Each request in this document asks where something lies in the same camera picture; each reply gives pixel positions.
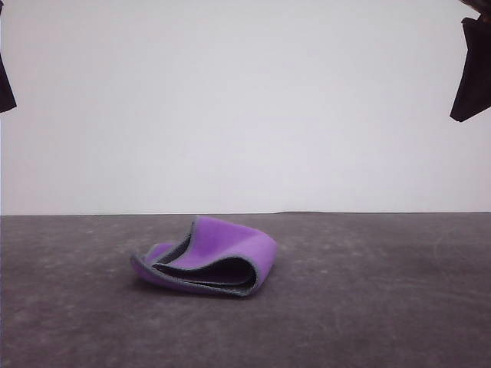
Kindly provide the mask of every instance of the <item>purple cloth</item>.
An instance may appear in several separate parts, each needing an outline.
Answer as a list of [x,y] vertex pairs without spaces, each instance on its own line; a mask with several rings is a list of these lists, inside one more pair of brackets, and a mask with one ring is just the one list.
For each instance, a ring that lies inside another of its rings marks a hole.
[[255,228],[197,216],[177,245],[157,244],[132,255],[135,272],[151,284],[199,294],[246,296],[262,285],[276,242]]

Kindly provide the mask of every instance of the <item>gray floor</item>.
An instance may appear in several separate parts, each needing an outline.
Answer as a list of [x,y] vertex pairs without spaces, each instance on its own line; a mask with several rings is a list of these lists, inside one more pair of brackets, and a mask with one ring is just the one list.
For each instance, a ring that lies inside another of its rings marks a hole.
[[253,297],[137,280],[191,215],[4,217],[3,367],[491,366],[491,214],[216,217],[279,243]]

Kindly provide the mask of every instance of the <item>black object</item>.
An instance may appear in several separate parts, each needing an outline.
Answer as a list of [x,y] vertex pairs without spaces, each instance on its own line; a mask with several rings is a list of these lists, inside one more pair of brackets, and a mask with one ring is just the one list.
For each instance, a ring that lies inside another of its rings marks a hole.
[[[0,14],[2,13],[3,2],[0,1]],[[7,73],[3,66],[2,56],[0,55],[0,113],[16,107],[14,94],[8,82]]]
[[491,107],[491,24],[462,20],[467,58],[450,116],[464,121]]

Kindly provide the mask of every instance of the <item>white backdrop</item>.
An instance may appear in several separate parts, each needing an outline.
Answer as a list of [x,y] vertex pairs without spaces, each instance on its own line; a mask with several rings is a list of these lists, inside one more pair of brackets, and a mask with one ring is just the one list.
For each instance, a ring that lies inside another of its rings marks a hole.
[[15,0],[14,214],[489,211],[457,0]]

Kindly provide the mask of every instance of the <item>folded towel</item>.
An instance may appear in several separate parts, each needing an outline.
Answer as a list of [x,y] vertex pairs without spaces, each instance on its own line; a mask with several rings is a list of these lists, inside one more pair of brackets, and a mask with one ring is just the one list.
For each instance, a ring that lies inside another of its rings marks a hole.
[[245,297],[268,276],[276,250],[276,242],[255,228],[197,216],[182,242],[154,245],[143,257],[132,255],[131,264],[151,284]]

